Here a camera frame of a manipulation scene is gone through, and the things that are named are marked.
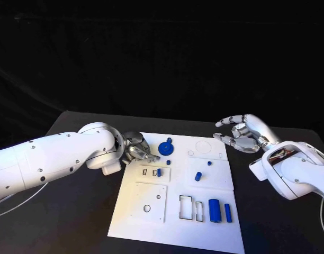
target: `black table surface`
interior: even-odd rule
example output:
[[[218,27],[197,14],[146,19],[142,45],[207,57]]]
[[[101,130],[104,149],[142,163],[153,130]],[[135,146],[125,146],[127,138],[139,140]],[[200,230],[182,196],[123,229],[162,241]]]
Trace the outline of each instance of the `black table surface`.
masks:
[[[231,126],[217,129],[214,123],[67,111],[48,135],[77,132],[91,122],[106,122],[120,132],[133,130],[213,137],[220,130],[223,134],[231,134]],[[283,140],[305,141],[324,152],[324,143],[314,131],[273,130]],[[227,147],[246,253],[324,253],[321,198],[311,193],[289,201],[276,193],[268,180],[256,179],[249,163],[260,155],[262,152],[249,155]],[[120,172],[103,176],[101,170],[83,165],[73,175],[51,182],[35,198],[0,217],[0,253],[217,253],[107,237],[123,171],[125,166]],[[38,189],[18,193],[0,204],[0,212]]]

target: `robotic hand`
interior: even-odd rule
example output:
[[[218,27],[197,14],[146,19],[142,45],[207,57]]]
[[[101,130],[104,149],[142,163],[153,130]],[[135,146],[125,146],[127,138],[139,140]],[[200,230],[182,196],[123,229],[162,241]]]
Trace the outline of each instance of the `robotic hand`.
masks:
[[[65,132],[31,140],[0,150],[0,198],[70,174],[86,163],[109,175],[120,171],[119,159],[158,161],[139,132],[120,132],[106,123],[87,124],[78,132]]]
[[[269,180],[278,193],[289,200],[309,192],[324,197],[324,153],[305,142],[282,142],[269,126],[255,115],[236,115],[217,122],[233,127],[234,138],[213,136],[242,152],[265,154],[249,168],[260,181]]]

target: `circular hole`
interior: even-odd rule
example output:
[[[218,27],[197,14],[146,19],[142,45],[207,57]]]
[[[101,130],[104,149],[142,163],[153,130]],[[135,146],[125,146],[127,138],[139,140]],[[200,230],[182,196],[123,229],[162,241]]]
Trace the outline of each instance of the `circular hole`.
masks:
[[[145,208],[143,208],[145,212],[148,213],[151,211],[151,206],[149,205],[145,205]]]

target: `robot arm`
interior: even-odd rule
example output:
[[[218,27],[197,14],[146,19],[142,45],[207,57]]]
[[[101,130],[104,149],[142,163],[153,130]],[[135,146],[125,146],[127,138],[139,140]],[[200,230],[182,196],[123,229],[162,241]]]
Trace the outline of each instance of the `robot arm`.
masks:
[[[255,115],[224,118],[216,126],[237,123],[233,136],[213,136],[239,151],[253,153],[263,148],[263,157],[249,168],[260,181],[269,180],[278,193],[289,200],[309,192],[324,197],[324,154],[304,142],[282,142]]]
[[[101,168],[104,175],[120,171],[126,143],[112,126],[91,123],[77,133],[60,133],[0,150],[0,198],[73,174],[84,163],[90,169]],[[138,141],[127,143],[127,149],[138,145]],[[145,147],[143,158],[159,160]]]

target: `blue knob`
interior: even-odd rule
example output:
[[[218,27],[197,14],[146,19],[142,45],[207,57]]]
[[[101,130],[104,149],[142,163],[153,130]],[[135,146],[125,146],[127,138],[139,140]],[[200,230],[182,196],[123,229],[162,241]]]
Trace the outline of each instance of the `blue knob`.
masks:
[[[162,155],[168,156],[174,153],[172,139],[168,138],[166,142],[162,142],[158,146],[158,151]]]
[[[201,172],[197,173],[197,176],[195,176],[195,181],[198,182],[200,181],[200,178],[201,178]]]

